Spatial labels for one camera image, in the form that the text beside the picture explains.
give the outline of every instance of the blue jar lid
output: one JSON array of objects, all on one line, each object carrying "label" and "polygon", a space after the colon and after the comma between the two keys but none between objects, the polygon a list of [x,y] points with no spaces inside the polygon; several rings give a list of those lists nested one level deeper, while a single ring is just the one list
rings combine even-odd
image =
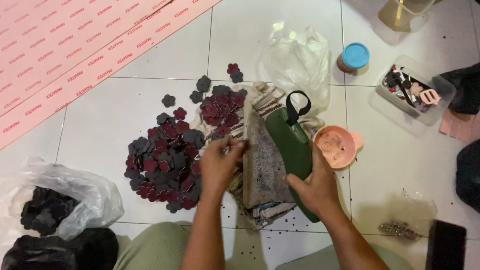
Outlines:
[{"label": "blue jar lid", "polygon": [[361,68],[368,63],[369,59],[368,48],[359,42],[348,44],[342,52],[342,61],[349,68]]}]

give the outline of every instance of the white tiled floor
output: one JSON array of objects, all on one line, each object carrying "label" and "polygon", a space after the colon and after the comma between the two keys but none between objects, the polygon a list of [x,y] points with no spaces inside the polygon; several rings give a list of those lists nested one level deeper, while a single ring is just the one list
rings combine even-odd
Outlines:
[{"label": "white tiled floor", "polygon": [[[213,85],[232,85],[226,73],[228,63],[239,64],[244,84],[269,81],[258,59],[272,25],[285,21],[286,29],[296,31],[312,25],[329,40],[332,52],[331,100],[319,117],[326,124],[347,127],[364,137],[358,161],[336,171],[344,211],[369,242],[393,250],[415,269],[423,269],[427,238],[406,245],[377,230],[402,188],[422,192],[435,201],[437,218],[467,228],[465,269],[476,269],[480,215],[455,194],[455,160],[464,145],[439,134],[438,125],[418,125],[376,95],[372,86],[399,54],[416,58],[437,73],[477,63],[480,5],[474,0],[443,0],[423,18],[426,24],[418,32],[405,36],[386,31],[378,20],[385,2],[223,0],[116,72],[115,78],[105,80],[0,151],[0,171],[19,168],[28,156],[41,156],[115,182],[125,215],[112,229],[122,248],[150,224],[191,222],[194,209],[170,214],[164,203],[142,200],[130,189],[123,177],[127,145],[145,136],[147,129],[156,125],[158,114],[173,112],[174,108],[165,109],[160,103],[167,93],[177,98],[176,107],[185,108],[189,113],[186,120],[191,121],[196,106],[188,95],[195,90],[196,80],[208,74],[217,80]],[[335,60],[343,45],[354,41],[369,47],[371,60],[359,74],[344,75]],[[223,207],[226,258],[238,269],[274,269],[331,244],[322,223],[310,223],[298,209],[255,233],[248,230],[250,225],[229,195],[224,196]],[[252,256],[238,254],[247,254],[253,245]]]}]

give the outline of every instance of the clear plastic container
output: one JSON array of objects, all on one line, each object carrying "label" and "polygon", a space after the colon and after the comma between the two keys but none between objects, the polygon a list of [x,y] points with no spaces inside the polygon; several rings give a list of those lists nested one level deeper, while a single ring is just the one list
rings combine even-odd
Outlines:
[{"label": "clear plastic container", "polygon": [[389,0],[378,18],[397,32],[411,32],[410,21],[424,14],[435,0]]},{"label": "clear plastic container", "polygon": [[380,82],[375,88],[376,92],[411,117],[424,123],[426,126],[435,125],[443,116],[445,110],[455,96],[455,87],[442,77],[433,74],[431,71],[432,69],[426,68],[424,65],[406,55],[399,56],[393,64],[396,65],[397,68],[404,67],[402,70],[404,74],[410,74],[411,78],[414,78],[434,89],[438,93],[440,100],[435,106],[429,107],[426,112],[421,112],[410,106],[406,101],[392,94],[388,90],[388,87],[385,87],[382,84],[383,79],[388,74],[390,69],[385,70],[385,73],[382,75]]}]

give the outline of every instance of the person's right hand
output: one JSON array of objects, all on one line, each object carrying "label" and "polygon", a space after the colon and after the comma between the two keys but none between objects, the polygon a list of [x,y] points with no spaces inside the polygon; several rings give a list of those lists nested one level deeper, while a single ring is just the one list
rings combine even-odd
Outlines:
[{"label": "person's right hand", "polygon": [[302,203],[321,220],[329,213],[342,211],[334,172],[322,151],[311,142],[312,173],[302,181],[294,174],[287,174],[285,182],[298,193]]}]

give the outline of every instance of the plastic container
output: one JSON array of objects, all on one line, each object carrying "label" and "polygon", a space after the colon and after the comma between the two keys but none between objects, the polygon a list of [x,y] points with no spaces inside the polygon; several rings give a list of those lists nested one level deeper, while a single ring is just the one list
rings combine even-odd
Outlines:
[{"label": "plastic container", "polygon": [[392,30],[411,32],[410,21],[424,14],[435,0],[389,0],[378,12],[378,18]]},{"label": "plastic container", "polygon": [[325,126],[313,136],[313,142],[333,169],[348,166],[363,146],[363,137],[337,125]]},{"label": "plastic container", "polygon": [[385,70],[385,73],[380,78],[380,81],[375,88],[376,92],[411,117],[424,123],[426,126],[435,125],[443,116],[445,109],[447,109],[448,105],[454,98],[456,93],[455,87],[442,77],[434,74],[432,69],[425,67],[406,55],[399,56],[393,64],[396,65],[397,68],[404,67],[402,70],[403,73],[410,73],[411,78],[414,78],[434,89],[441,98],[440,101],[434,107],[430,107],[426,112],[421,112],[408,105],[406,101],[401,100],[399,97],[392,94],[387,87],[383,86],[382,81],[390,69]]},{"label": "plastic container", "polygon": [[368,48],[359,43],[354,42],[348,44],[338,56],[336,64],[338,68],[345,73],[353,73],[357,69],[363,67],[370,59]]}]

